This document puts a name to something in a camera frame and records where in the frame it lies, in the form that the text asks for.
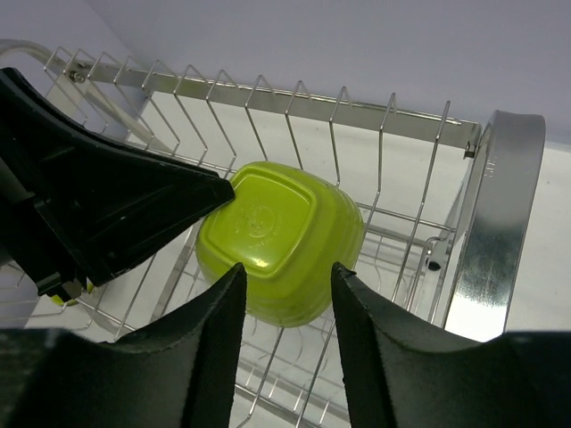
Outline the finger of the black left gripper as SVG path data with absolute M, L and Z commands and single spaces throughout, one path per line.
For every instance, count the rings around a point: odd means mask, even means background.
M 1 71 L 1 261 L 41 295 L 103 285 L 235 196 L 216 172 L 81 126 Z

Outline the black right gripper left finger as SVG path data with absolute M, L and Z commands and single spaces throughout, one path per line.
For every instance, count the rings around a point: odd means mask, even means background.
M 186 304 L 113 343 L 1 332 L 4 427 L 226 427 L 247 277 L 234 265 Z

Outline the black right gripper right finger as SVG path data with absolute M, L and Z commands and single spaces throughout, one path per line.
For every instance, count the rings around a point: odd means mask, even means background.
M 449 333 L 340 263 L 331 292 L 354 427 L 567 427 L 570 335 Z

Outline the green round bowl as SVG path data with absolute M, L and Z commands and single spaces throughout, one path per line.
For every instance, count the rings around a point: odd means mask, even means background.
M 58 293 L 51 295 L 50 300 L 60 307 L 73 306 L 77 304 L 77 298 L 82 294 L 91 293 L 94 288 L 93 283 L 89 280 L 81 282 L 78 279 L 74 279 L 65 283 Z

